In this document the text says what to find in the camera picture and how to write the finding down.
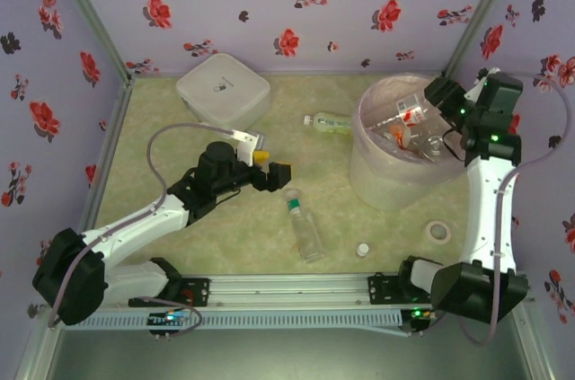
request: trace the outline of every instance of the cable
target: cable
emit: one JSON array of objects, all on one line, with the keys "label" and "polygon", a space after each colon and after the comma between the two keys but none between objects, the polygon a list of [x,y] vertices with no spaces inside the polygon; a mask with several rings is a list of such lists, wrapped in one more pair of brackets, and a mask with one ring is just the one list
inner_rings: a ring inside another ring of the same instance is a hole
[{"label": "cable", "polygon": [[123,229],[124,227],[127,227],[129,225],[133,225],[137,221],[139,221],[143,218],[146,218],[146,217],[150,216],[151,214],[154,214],[154,212],[164,204],[165,198],[167,196],[168,186],[167,186],[164,178],[162,178],[162,175],[155,169],[154,164],[152,163],[152,144],[157,139],[157,137],[160,136],[165,131],[171,130],[173,128],[182,128],[182,127],[204,128],[206,130],[216,131],[218,133],[223,133],[223,134],[229,135],[229,136],[232,136],[234,134],[234,132],[232,130],[226,130],[224,128],[211,127],[211,126],[207,126],[204,124],[198,124],[195,122],[180,122],[180,123],[170,124],[169,126],[160,128],[158,131],[156,131],[150,137],[150,140],[148,140],[148,142],[147,142],[146,161],[147,161],[148,167],[150,168],[150,171],[152,171],[152,173],[154,174],[154,176],[156,177],[156,179],[160,182],[160,185],[162,186],[162,195],[160,196],[160,199],[155,203],[155,205],[153,205],[150,209],[143,212],[142,214],[135,216],[135,217],[132,217],[129,220],[126,220],[126,221],[119,223],[118,225],[115,225],[114,227],[108,229],[106,232],[104,232],[103,234],[98,236],[98,238],[94,239],[91,243],[86,245],[78,253],[78,255],[75,256],[74,260],[72,261],[72,263],[70,263],[70,266],[68,267],[68,270],[66,271],[66,275],[62,279],[62,284],[60,285],[60,289],[58,290],[56,299],[54,301],[54,304],[52,305],[52,311],[50,312],[50,316],[48,318],[48,327],[50,329],[56,325],[56,316],[58,315],[58,309],[59,309],[60,305],[62,304],[62,299],[64,298],[64,294],[66,293],[66,289],[68,287],[68,283],[70,282],[70,278],[72,277],[72,274],[74,273],[76,267],[78,266],[78,263],[80,263],[80,261],[84,258],[84,256],[93,247],[98,245],[98,243],[100,243],[104,238],[112,236],[114,234],[114,232],[118,232],[119,230]]},{"label": "cable", "polygon": [[447,144],[447,142],[446,142],[446,136],[447,136],[449,133],[453,133],[454,131],[456,131],[455,128],[453,128],[453,127],[450,128],[448,131],[446,131],[446,132],[443,134],[443,136],[441,137],[441,140],[442,140],[442,142],[443,142],[443,146],[446,148],[447,151],[449,151],[449,153],[451,153],[451,155],[452,155],[453,157],[455,157],[455,158],[456,158],[457,160],[459,160],[460,162],[464,162],[464,160],[463,160],[462,158],[460,158],[459,155],[457,155],[456,152],[453,150],[453,148],[452,148],[451,146],[449,146],[449,145]]},{"label": "cable", "polygon": [[204,318],[201,315],[201,313],[191,305],[180,304],[178,302],[173,302],[173,301],[165,301],[163,299],[158,299],[156,297],[149,297],[149,296],[140,296],[137,299],[142,299],[143,301],[147,301],[147,302],[155,302],[157,304],[176,306],[176,307],[182,308],[184,310],[190,310],[195,315],[198,316],[198,321],[195,322],[194,324],[192,324],[189,328],[182,329],[181,331],[177,331],[176,333],[167,333],[166,337],[165,337],[167,340],[169,340],[171,337],[177,337],[177,336],[183,335],[184,333],[192,332],[194,329],[198,328],[202,324],[202,322],[204,321]]},{"label": "cable", "polygon": [[[513,75],[516,77],[533,77],[532,74],[524,72],[509,73],[509,75]],[[535,75],[535,78],[544,80],[544,77],[541,75]],[[568,145],[567,139],[571,138],[571,123],[573,114],[569,98],[567,97],[567,94],[565,94],[565,91],[559,86],[557,86],[556,83],[550,83],[550,84],[553,86],[555,91],[559,94],[559,96],[563,100],[563,104],[565,105],[565,111],[567,113],[567,120],[565,123],[565,131],[563,132],[562,141],[556,148],[552,149],[551,152],[529,163],[520,165],[503,179],[503,182],[501,183],[497,194],[497,207],[495,217],[495,247],[494,247],[494,252],[496,253],[501,252],[501,228],[502,228],[501,220],[503,215],[503,197],[505,196],[505,189],[507,188],[508,184],[513,180],[513,178],[518,176],[520,172],[524,172],[526,169],[529,169],[537,164],[546,161],[547,159],[549,159],[551,155],[557,154],[566,145]],[[493,337],[495,336],[495,331],[497,329],[497,321],[499,319],[499,313],[500,313],[500,289],[501,289],[501,258],[499,256],[493,256],[493,300],[491,305],[490,328],[487,337],[484,340],[477,340],[476,338],[474,338],[465,328],[463,319],[457,316],[457,320],[459,321],[459,325],[461,326],[461,330],[464,336],[473,344],[476,344],[478,346],[486,346],[491,342],[491,340],[493,340]]]}]

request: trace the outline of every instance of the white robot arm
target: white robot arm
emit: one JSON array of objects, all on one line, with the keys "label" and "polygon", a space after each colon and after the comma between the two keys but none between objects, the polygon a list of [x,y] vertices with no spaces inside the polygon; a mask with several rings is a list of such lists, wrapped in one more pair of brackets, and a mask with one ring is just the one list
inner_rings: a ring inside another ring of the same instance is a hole
[{"label": "white robot arm", "polygon": [[[511,202],[515,177],[501,187],[521,161],[521,139],[509,133],[512,111],[523,85],[497,68],[480,73],[469,92],[445,78],[426,88],[426,97],[442,117],[462,134],[469,179],[467,238],[459,262],[444,267],[434,261],[410,257],[402,264],[415,286],[430,295],[440,310],[489,323],[491,320],[496,257],[499,258],[501,292],[499,320],[525,296],[525,277],[516,275],[511,247]],[[503,195],[500,248],[496,252],[497,200]]]},{"label": "white robot arm", "polygon": [[[57,308],[58,317],[65,324],[81,322],[100,305],[126,304],[141,296],[173,300],[181,293],[182,280],[167,261],[119,264],[152,241],[195,223],[223,201],[238,195],[245,185],[251,184],[259,191],[275,191],[291,180],[288,164],[270,163],[268,173],[254,164],[259,137],[233,131],[231,138],[240,141],[236,151],[226,142],[209,144],[199,157],[198,166],[189,169],[147,207],[83,234],[66,229],[56,235],[32,285],[53,306],[58,291],[65,287]],[[92,249],[85,252],[69,275],[70,265],[87,247]]]}]

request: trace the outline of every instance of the white tape roll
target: white tape roll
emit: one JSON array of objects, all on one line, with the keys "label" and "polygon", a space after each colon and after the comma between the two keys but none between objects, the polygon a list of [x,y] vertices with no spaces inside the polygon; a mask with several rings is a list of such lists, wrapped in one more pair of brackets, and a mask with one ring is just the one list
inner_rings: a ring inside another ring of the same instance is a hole
[{"label": "white tape roll", "polygon": [[451,230],[442,221],[431,221],[425,227],[425,235],[433,242],[439,245],[448,243],[451,239]]}]

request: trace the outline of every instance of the floral wallpaper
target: floral wallpaper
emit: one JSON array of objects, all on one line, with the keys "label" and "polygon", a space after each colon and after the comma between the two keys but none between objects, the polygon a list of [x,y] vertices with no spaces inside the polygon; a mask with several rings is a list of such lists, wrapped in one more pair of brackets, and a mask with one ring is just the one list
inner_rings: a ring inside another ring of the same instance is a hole
[{"label": "floral wallpaper", "polygon": [[[565,109],[553,85],[575,108],[574,13],[575,0],[497,0],[457,76],[470,87],[485,66],[527,73],[514,118],[523,163],[563,141]],[[575,139],[567,141],[559,156],[520,175],[512,229],[517,266],[529,278],[560,379],[575,373]]]},{"label": "floral wallpaper", "polygon": [[91,1],[135,75],[181,75],[216,52],[257,71],[442,70],[479,2]]},{"label": "floral wallpaper", "polygon": [[79,224],[120,79],[71,0],[0,1],[0,378],[9,379],[43,304],[32,277],[51,238]]}]

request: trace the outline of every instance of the clear plastic bin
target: clear plastic bin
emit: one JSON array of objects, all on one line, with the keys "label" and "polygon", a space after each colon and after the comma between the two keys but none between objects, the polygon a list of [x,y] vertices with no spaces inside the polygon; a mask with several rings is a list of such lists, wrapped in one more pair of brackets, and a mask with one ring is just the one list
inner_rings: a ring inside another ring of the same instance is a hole
[{"label": "clear plastic bin", "polygon": [[[402,150],[393,140],[382,139],[368,129],[393,116],[385,115],[385,110],[390,108],[389,103],[415,93],[424,97],[423,90],[431,80],[430,77],[412,74],[389,76],[370,86],[359,100],[352,116],[349,183],[354,192],[374,208],[406,208],[434,186],[464,172],[464,165],[454,157],[432,163]],[[448,129],[448,124],[441,121],[438,134],[442,135]],[[452,137],[451,146],[459,156],[463,156],[459,138],[457,134]]]}]

